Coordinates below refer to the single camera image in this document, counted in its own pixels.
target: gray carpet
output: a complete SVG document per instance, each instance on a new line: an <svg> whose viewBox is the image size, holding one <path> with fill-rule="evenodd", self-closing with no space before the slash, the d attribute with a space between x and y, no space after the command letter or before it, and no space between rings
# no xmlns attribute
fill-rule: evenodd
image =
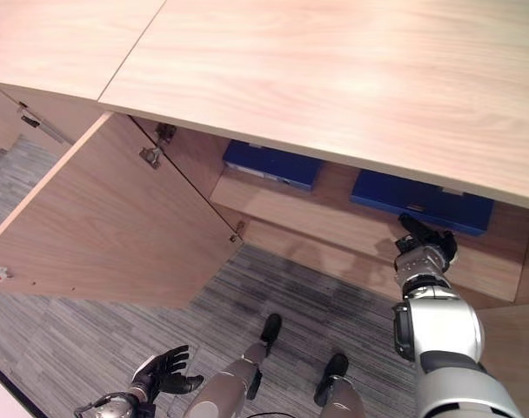
<svg viewBox="0 0 529 418"><path fill-rule="evenodd" d="M0 222L55 158L20 139L0 153ZM369 417L414 416L412 367L392 350L392 303L250 246L184 310L0 293L0 368L48 416L126 388L149 355L191 346L189 372L212 376L284 316L247 415L318 416L312 394L330 356L344 351ZM192 395L160 395L157 416L180 417Z"/></svg>
<svg viewBox="0 0 529 418"><path fill-rule="evenodd" d="M0 151L0 224L56 161L23 137L7 153Z"/></svg>

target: blue box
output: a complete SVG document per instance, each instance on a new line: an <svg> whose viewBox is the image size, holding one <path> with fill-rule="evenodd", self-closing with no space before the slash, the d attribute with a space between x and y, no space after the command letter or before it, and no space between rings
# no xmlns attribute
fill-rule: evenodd
<svg viewBox="0 0 529 418"><path fill-rule="evenodd" d="M224 154L230 168L310 191L322 160L232 140Z"/></svg>
<svg viewBox="0 0 529 418"><path fill-rule="evenodd" d="M437 185L362 170L350 200L454 231L480 235L487 231L493 200Z"/></svg>

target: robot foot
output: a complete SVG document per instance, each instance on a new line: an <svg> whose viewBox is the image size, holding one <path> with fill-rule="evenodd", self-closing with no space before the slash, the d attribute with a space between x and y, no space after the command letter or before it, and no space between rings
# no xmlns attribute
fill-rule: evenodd
<svg viewBox="0 0 529 418"><path fill-rule="evenodd" d="M320 407L326 405L329 389L334 383L333 376L344 377L345 373L348 371L349 364L348 358L344 354L334 354L332 356L326 365L323 377L315 390L313 400L317 405Z"/></svg>
<svg viewBox="0 0 529 418"><path fill-rule="evenodd" d="M282 317L277 313L271 313L264 323L261 341L266 343L266 355L271 353L272 344L276 341L282 328Z"/></svg>

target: black cable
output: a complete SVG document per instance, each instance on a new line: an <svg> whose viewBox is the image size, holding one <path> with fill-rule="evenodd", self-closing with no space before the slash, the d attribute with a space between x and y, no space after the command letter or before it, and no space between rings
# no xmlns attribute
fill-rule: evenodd
<svg viewBox="0 0 529 418"><path fill-rule="evenodd" d="M246 416L245 418L253 418L255 416L263 416L263 415L282 415L282 416L288 416L289 418L297 418L296 416L287 414L286 412L261 412L259 414L253 414L253 415Z"/></svg>

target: cabinet top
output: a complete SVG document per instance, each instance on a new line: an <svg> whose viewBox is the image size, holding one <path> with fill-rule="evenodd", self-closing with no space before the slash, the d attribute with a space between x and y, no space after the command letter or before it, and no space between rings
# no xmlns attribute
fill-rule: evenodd
<svg viewBox="0 0 529 418"><path fill-rule="evenodd" d="M529 0L19 3L0 82L529 207Z"/></svg>
<svg viewBox="0 0 529 418"><path fill-rule="evenodd" d="M0 83L98 99L165 0L0 0Z"/></svg>

